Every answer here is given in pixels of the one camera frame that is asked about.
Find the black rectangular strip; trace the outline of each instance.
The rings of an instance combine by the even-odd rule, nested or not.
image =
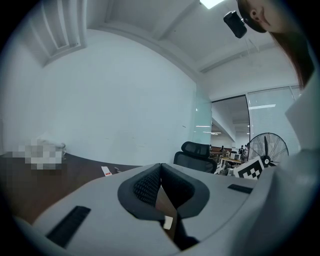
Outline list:
[[[251,187],[240,186],[240,185],[236,185],[236,184],[231,184],[230,186],[228,186],[228,189],[240,191],[240,192],[247,193],[247,194],[250,194],[251,191],[253,190],[253,188],[251,188]]]
[[[46,237],[55,244],[66,247],[90,211],[91,209],[84,206],[74,207]]]

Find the fan blade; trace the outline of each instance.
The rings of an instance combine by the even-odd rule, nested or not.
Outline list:
[[[264,136],[264,149],[265,149],[265,156],[268,156],[268,142],[267,142],[267,137]]]

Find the black industrial fan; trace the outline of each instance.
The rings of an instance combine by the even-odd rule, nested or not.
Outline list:
[[[284,140],[274,133],[261,133],[246,145],[249,149],[248,160],[260,157],[264,167],[276,166],[289,152]]]

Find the black mesh chair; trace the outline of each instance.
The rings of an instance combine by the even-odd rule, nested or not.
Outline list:
[[[181,149],[182,152],[174,155],[174,164],[205,173],[213,174],[216,171],[216,161],[209,159],[209,145],[187,141],[183,143]]]

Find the fluorescent light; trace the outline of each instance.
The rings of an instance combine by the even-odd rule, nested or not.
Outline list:
[[[249,107],[249,110],[274,108],[275,106],[276,106],[276,104],[273,104],[273,105],[263,105],[263,106],[250,106],[250,107]]]
[[[211,9],[212,7],[216,6],[217,4],[221,3],[223,0],[200,0],[200,2],[207,7],[208,9]]]

